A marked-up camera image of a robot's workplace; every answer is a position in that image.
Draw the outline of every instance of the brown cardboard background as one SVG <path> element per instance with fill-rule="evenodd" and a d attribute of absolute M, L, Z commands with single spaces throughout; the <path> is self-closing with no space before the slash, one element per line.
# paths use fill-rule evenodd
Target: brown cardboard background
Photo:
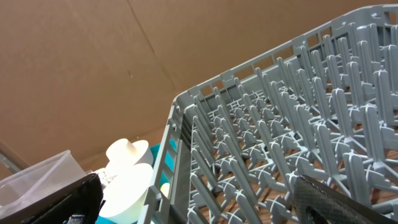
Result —
<path fill-rule="evenodd" d="M 119 138 L 160 141 L 173 98 L 350 10 L 397 1 L 0 2 L 0 140 L 84 169 Z"/>

